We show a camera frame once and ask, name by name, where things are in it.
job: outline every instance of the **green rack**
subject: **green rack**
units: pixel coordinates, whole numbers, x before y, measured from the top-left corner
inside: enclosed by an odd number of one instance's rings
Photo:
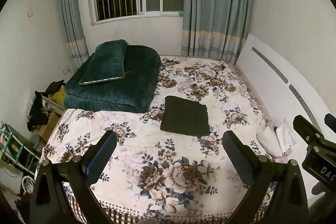
[[[12,146],[15,145],[19,151],[15,151]],[[32,152],[28,147],[26,147],[12,132],[8,124],[1,122],[0,128],[0,148],[1,154],[5,154],[8,158],[10,158],[14,164],[19,166],[20,168],[28,171],[32,175],[35,175],[35,170],[40,160],[40,157]],[[26,155],[26,159],[24,159],[25,163],[22,162],[22,156],[24,151],[28,152],[28,156]]]

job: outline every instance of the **white wall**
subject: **white wall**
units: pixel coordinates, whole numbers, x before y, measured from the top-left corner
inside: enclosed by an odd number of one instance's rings
[[[181,54],[182,17],[126,19],[92,26],[88,0],[78,2],[89,54],[99,44],[116,39],[152,47],[159,54]]]
[[[336,115],[336,10],[330,0],[253,0],[250,33],[289,61]]]
[[[0,120],[26,139],[27,104],[35,90],[71,77],[63,74],[73,68],[64,42],[57,0],[8,0],[0,12]]]

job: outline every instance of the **window sill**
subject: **window sill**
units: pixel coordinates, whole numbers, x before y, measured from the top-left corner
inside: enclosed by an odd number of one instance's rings
[[[143,15],[133,15],[133,16],[127,16],[127,17],[116,17],[116,18],[109,18],[104,19],[96,22],[91,22],[91,25],[98,25],[108,22],[114,22],[114,21],[120,21],[120,20],[128,20],[128,19],[135,19],[135,18],[148,18],[148,17],[183,17],[179,15],[179,12],[146,12]]]

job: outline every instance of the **cable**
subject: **cable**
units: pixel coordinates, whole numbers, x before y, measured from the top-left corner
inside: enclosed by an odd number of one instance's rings
[[[5,170],[4,167],[2,167],[2,166],[0,166],[0,167],[1,167],[1,168],[6,172],[6,174],[9,175],[10,177],[12,177],[12,178],[18,178],[18,177],[19,177],[19,175],[17,175],[16,177],[10,175],[10,174]]]

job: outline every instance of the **folded black cloth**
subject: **folded black cloth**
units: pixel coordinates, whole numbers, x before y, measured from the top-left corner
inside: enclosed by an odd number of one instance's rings
[[[196,101],[167,96],[160,129],[196,137],[209,135],[207,107]]]

